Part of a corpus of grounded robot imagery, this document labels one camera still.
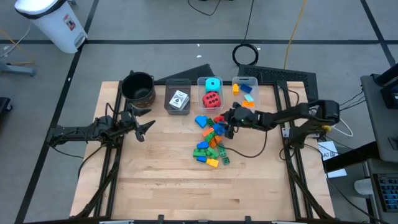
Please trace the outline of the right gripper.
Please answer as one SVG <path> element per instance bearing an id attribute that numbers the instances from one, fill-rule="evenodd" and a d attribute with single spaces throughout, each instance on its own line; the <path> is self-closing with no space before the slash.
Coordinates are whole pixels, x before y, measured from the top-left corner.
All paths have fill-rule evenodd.
<path id="1" fill-rule="evenodd" d="M 258 115 L 238 102 L 234 102 L 232 107 L 221 116 L 223 117 L 223 122 L 229 124 L 229 126 L 225 127 L 225 137 L 228 139 L 233 139 L 234 137 L 233 126 L 250 128 L 258 122 Z"/>

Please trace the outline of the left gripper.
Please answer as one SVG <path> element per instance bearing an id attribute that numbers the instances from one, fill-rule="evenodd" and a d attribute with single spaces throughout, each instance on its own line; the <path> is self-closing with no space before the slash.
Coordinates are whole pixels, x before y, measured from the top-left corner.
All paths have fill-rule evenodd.
<path id="1" fill-rule="evenodd" d="M 127 134 L 130 131 L 135 131 L 136 139 L 139 142 L 144 142 L 144 135 L 149 128 L 155 123 L 155 120 L 149 121 L 145 124 L 138 124 L 136 116 L 141 117 L 152 110 L 148 108 L 136 108 L 134 105 L 129 104 L 128 111 L 121 112 L 120 127 L 121 133 Z"/>

